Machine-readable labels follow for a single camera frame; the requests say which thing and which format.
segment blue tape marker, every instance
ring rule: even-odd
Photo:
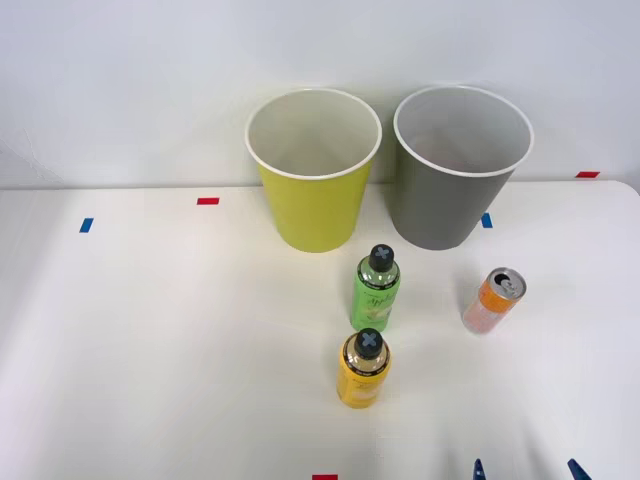
[[[84,222],[82,222],[82,226],[80,227],[80,233],[89,233],[91,225],[93,225],[93,218],[85,218]]]
[[[491,215],[488,213],[482,214],[482,226],[484,228],[493,228],[493,223],[491,223]]]

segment yellow cup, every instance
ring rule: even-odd
[[[338,90],[293,91],[251,116],[245,142],[289,245],[326,252],[351,237],[381,140],[373,109]]]

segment cup rim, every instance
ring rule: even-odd
[[[513,163],[512,165],[510,165],[510,166],[508,166],[506,168],[502,168],[500,170],[495,170],[493,172],[479,172],[479,173],[476,173],[476,172],[461,172],[459,170],[452,170],[450,168],[442,167],[442,166],[437,165],[437,164],[435,164],[433,162],[430,162],[426,158],[420,156],[418,153],[416,153],[407,144],[407,142],[404,141],[404,138],[402,137],[402,135],[400,135],[400,130],[398,129],[398,116],[400,115],[400,111],[402,110],[402,107],[404,107],[405,104],[407,104],[407,102],[411,101],[414,97],[417,97],[418,95],[421,95],[421,94],[423,94],[425,92],[434,91],[434,90],[470,90],[470,91],[473,91],[473,92],[478,92],[478,93],[482,93],[484,95],[488,95],[490,97],[495,98],[496,100],[499,100],[499,101],[505,103],[507,106],[511,107],[520,116],[520,118],[522,118],[522,120],[524,121],[525,125],[527,126],[527,129],[529,130],[529,148],[527,148],[527,151],[524,153],[524,155],[522,156],[522,158],[520,160],[518,160],[517,162]],[[527,159],[527,157],[531,153],[531,150],[533,149],[533,144],[535,143],[535,135],[533,133],[533,126],[531,125],[531,122],[529,121],[529,119],[527,118],[527,116],[524,114],[524,112],[522,110],[520,110],[512,102],[510,102],[509,100],[507,100],[506,98],[504,98],[504,97],[502,97],[500,95],[497,95],[497,94],[495,94],[493,92],[490,92],[488,90],[484,90],[482,88],[471,87],[471,86],[468,86],[468,85],[437,85],[437,86],[433,86],[433,87],[423,88],[421,90],[418,90],[417,92],[412,93],[407,98],[405,98],[402,102],[400,102],[400,105],[398,105],[398,108],[396,108],[396,112],[393,115],[393,131],[394,131],[394,133],[396,135],[396,138],[398,139],[398,141],[402,145],[402,147],[407,152],[409,152],[413,158],[415,158],[419,162],[421,162],[421,163],[423,163],[423,164],[427,165],[428,167],[431,167],[431,168],[433,168],[435,170],[438,170],[440,172],[447,173],[449,175],[455,175],[455,176],[458,176],[458,177],[468,177],[468,178],[497,177],[498,175],[503,175],[505,173],[512,172],[521,163],[523,163]]]
[[[376,143],[373,146],[373,149],[367,154],[367,156],[363,160],[361,160],[360,162],[356,163],[352,167],[349,167],[349,168],[347,168],[345,170],[340,170],[339,172],[330,173],[328,175],[308,175],[307,176],[307,175],[297,175],[295,173],[288,173],[288,172],[285,172],[283,170],[279,170],[279,169],[269,165],[267,162],[262,160],[256,154],[256,152],[251,147],[251,142],[249,141],[249,130],[251,129],[251,124],[253,123],[253,120],[258,115],[258,113],[260,113],[262,111],[262,109],[264,109],[265,107],[267,107],[271,103],[275,102],[276,100],[280,100],[281,98],[288,97],[290,95],[295,95],[295,94],[298,94],[298,93],[308,92],[308,91],[327,92],[327,93],[335,93],[335,94],[338,94],[338,95],[342,95],[344,97],[350,98],[351,100],[355,100],[360,105],[365,107],[365,109],[371,114],[371,116],[373,117],[373,119],[376,122],[376,128],[377,128],[378,133],[377,133]],[[371,106],[367,102],[365,102],[361,98],[356,97],[355,95],[351,95],[350,93],[343,92],[342,90],[336,90],[334,88],[315,88],[315,87],[297,88],[295,90],[291,90],[291,91],[289,91],[287,93],[284,93],[282,95],[277,95],[275,97],[270,98],[269,100],[267,100],[266,102],[262,103],[260,106],[258,106],[258,108],[256,108],[253,111],[253,113],[249,116],[249,120],[247,121],[245,130],[244,130],[244,143],[247,146],[247,149],[249,150],[249,153],[251,154],[253,159],[256,162],[258,162],[259,165],[262,165],[264,168],[266,168],[267,170],[269,170],[269,171],[271,171],[271,172],[273,172],[273,173],[275,173],[277,175],[281,175],[283,177],[288,177],[288,178],[293,178],[293,179],[296,179],[296,180],[329,180],[331,178],[343,177],[345,175],[348,175],[349,173],[355,172],[356,170],[358,170],[361,167],[363,167],[364,165],[366,165],[373,158],[373,156],[376,154],[376,152],[380,148],[380,144],[382,143],[382,123],[380,122],[380,118],[378,117],[378,114],[375,112],[375,110],[373,108],[371,108]]]

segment blue object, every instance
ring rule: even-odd
[[[80,227],[80,233],[89,233],[91,225],[93,225],[93,218],[85,218],[84,222],[82,222],[82,226]]]
[[[578,462],[576,462],[573,458],[569,460],[569,470],[571,470],[571,475],[575,480],[591,480],[591,477],[587,475]]]
[[[491,223],[491,215],[488,213],[482,214],[482,226],[484,228],[493,228],[493,223]]]
[[[478,459],[473,465],[473,480],[486,480],[486,478],[487,477],[484,475],[484,468],[482,468],[482,462]]]

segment green bottle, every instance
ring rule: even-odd
[[[375,328],[381,332],[387,326],[400,287],[400,269],[393,261],[390,246],[373,247],[371,254],[358,264],[355,284],[351,325],[357,331]]]

